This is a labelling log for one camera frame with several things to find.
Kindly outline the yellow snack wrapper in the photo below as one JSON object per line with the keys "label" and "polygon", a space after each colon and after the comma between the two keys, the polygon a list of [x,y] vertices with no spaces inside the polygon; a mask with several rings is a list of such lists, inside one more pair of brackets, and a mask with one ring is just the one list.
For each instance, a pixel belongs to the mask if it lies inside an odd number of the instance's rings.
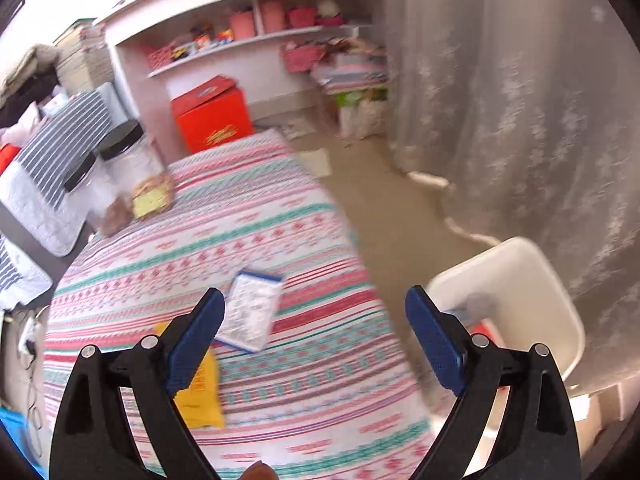
{"label": "yellow snack wrapper", "polygon": [[224,429],[224,413],[219,400],[219,372],[215,352],[207,350],[190,386],[180,390],[174,402],[189,429]]}

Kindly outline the blue white small packet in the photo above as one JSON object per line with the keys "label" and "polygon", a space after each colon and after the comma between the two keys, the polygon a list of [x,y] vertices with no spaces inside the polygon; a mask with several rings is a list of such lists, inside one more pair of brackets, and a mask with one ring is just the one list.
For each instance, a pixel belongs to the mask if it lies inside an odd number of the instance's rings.
{"label": "blue white small packet", "polygon": [[282,275],[243,269],[224,295],[224,320],[215,340],[256,353],[265,348],[284,287]]}

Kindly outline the white trash bin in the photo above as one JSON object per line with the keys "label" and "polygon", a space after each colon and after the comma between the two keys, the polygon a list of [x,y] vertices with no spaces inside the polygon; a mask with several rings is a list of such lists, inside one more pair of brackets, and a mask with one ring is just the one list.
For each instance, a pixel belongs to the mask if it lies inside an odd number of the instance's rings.
{"label": "white trash bin", "polygon": [[[584,354],[585,329],[534,242],[512,237],[411,287],[405,310],[435,377],[456,398],[413,478],[579,478],[564,382]],[[470,334],[483,318],[503,347]]]}

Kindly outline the patterned striped tablecloth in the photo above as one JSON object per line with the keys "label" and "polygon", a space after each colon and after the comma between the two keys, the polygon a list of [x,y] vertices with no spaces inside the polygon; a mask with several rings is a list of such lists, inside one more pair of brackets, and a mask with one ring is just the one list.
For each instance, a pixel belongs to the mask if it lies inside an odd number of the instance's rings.
{"label": "patterned striped tablecloth", "polygon": [[218,384],[193,430],[218,474],[269,465],[282,479],[405,479],[434,441],[404,349],[345,215],[275,131],[170,168],[168,211],[94,238],[56,286],[43,345],[49,422],[82,347],[132,347],[207,289],[226,322]]}

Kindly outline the black-lid jar with snacks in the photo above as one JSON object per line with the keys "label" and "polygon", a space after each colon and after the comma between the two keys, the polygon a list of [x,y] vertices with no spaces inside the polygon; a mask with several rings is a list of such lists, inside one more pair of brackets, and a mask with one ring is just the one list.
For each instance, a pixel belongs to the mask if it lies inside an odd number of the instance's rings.
{"label": "black-lid jar with snacks", "polygon": [[140,122],[130,119],[112,129],[96,147],[96,154],[128,198],[136,220],[171,207],[174,180]]}

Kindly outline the grey sofa with striped cover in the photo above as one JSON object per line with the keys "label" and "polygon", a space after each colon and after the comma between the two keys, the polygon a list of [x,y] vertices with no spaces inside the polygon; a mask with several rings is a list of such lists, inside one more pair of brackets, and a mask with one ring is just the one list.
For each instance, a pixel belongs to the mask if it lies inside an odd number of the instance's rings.
{"label": "grey sofa with striped cover", "polygon": [[66,197],[63,181],[74,161],[90,152],[111,128],[126,122],[113,84],[69,100],[35,133],[1,175],[1,307],[26,306],[52,287],[49,272],[26,250],[67,256],[85,217]]}

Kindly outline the red cardboard box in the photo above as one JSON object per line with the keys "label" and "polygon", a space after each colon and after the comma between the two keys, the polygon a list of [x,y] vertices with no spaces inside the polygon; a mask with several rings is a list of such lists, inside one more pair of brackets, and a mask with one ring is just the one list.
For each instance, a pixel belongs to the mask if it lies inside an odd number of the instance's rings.
{"label": "red cardboard box", "polygon": [[218,75],[171,101],[171,110],[192,154],[250,136],[254,132],[243,90]]}

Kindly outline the white paper on floor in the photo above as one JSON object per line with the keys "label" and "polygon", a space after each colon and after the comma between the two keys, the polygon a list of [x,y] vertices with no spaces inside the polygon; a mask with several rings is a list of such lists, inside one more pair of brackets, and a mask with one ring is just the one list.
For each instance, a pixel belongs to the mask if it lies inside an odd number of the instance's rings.
{"label": "white paper on floor", "polygon": [[327,178],[332,174],[330,155],[326,148],[297,152],[296,159],[316,179]]}

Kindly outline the grey floral lace curtain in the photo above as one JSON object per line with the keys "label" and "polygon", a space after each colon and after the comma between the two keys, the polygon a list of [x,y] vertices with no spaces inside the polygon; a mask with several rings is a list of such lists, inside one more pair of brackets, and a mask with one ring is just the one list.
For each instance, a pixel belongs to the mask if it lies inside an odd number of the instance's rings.
{"label": "grey floral lace curtain", "polygon": [[570,386],[639,369],[639,0],[384,0],[390,147],[458,231],[535,242],[586,331]]}

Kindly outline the stack of papers and books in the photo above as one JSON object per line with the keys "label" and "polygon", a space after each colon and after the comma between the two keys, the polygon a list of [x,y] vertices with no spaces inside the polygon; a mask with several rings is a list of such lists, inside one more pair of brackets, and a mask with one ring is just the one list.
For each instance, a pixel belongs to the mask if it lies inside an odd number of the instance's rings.
{"label": "stack of papers and books", "polygon": [[380,88],[388,83],[384,47],[361,38],[333,38],[323,47],[310,78],[326,94]]}

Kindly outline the pink basket lower shelf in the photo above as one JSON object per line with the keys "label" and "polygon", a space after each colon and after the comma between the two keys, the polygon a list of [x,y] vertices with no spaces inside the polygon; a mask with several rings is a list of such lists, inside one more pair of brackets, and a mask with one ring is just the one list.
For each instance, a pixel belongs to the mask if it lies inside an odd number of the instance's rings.
{"label": "pink basket lower shelf", "polygon": [[289,73],[307,73],[324,57],[326,47],[323,44],[285,44],[280,53]]}

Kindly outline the white bookshelf unit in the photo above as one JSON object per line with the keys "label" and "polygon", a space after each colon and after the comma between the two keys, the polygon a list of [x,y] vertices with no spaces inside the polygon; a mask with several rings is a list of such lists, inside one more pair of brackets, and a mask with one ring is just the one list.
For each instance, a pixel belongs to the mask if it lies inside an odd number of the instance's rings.
{"label": "white bookshelf unit", "polygon": [[285,11],[322,0],[125,0],[96,21],[115,84],[132,114],[150,130],[168,162],[189,153],[171,102],[217,75],[235,79],[254,119],[311,106],[311,80],[289,73],[281,49],[289,41],[376,35],[381,0],[333,0],[340,26],[269,26],[267,6]]}

